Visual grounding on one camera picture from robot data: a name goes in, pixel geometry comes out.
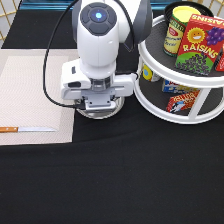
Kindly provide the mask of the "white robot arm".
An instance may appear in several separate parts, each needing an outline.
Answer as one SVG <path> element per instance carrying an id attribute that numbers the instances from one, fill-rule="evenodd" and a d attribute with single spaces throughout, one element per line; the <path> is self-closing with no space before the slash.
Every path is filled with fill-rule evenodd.
<path id="1" fill-rule="evenodd" d="M 62 97 L 74 100 L 107 91 L 115 97 L 130 96 L 136 75 L 115 73 L 119 45 L 132 51 L 149 36 L 152 20 L 149 0 L 77 3 L 72 28 L 79 58 L 62 66 Z"/>

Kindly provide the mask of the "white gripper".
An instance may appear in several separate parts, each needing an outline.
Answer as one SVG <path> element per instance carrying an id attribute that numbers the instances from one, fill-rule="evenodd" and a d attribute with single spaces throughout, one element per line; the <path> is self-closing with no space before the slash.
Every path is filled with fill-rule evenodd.
<path id="1" fill-rule="evenodd" d="M 126 97 L 133 93 L 136 74 L 115 74 L 116 63 L 107 66 L 92 66 L 82 59 L 66 62 L 62 66 L 61 96 L 66 100 L 81 99 L 83 91 L 102 93 L 114 88 L 116 97 Z"/>

